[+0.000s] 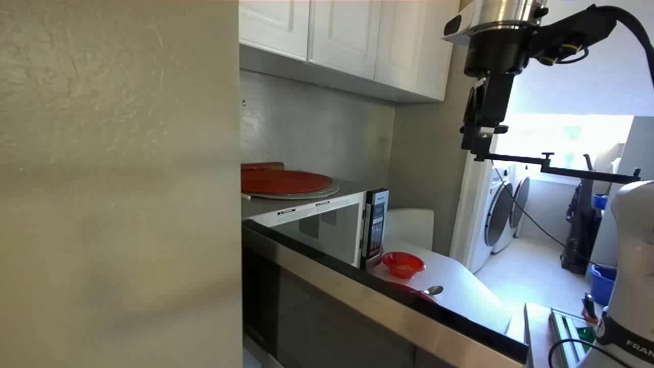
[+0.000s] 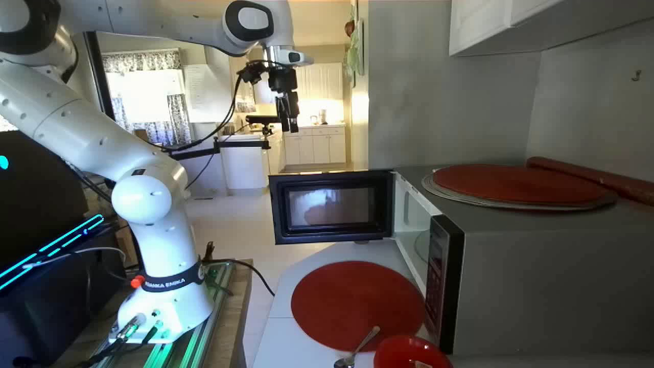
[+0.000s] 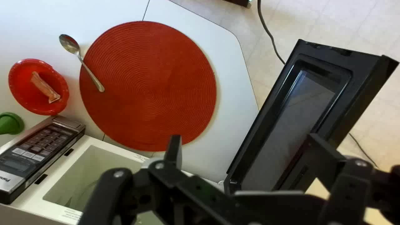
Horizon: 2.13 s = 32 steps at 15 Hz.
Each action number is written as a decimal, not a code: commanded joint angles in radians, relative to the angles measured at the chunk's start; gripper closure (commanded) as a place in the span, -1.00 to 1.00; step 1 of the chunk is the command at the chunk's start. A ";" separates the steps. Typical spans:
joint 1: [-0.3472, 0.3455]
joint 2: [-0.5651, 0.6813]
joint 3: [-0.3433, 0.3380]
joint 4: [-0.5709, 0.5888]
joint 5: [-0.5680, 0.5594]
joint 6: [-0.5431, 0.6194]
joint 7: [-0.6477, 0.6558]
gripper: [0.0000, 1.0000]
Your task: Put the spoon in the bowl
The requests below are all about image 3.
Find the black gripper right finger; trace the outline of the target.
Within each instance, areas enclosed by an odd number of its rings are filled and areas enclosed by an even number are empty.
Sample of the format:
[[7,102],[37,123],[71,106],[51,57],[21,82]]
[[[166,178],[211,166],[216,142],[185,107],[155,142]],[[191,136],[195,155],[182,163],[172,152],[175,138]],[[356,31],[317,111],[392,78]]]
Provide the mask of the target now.
[[317,212],[317,225],[366,225],[366,207],[400,225],[398,165],[381,171],[360,157],[345,157],[317,133],[308,133],[297,162],[297,181],[313,177],[330,192]]

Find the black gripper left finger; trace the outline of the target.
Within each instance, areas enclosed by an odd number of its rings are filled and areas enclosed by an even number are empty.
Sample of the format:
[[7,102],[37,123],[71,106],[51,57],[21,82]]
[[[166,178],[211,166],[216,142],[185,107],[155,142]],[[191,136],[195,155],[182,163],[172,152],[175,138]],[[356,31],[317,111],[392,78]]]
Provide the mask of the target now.
[[142,212],[163,225],[232,225],[227,202],[215,186],[181,170],[181,136],[172,135],[165,156],[147,167],[105,171],[78,225],[133,225]]

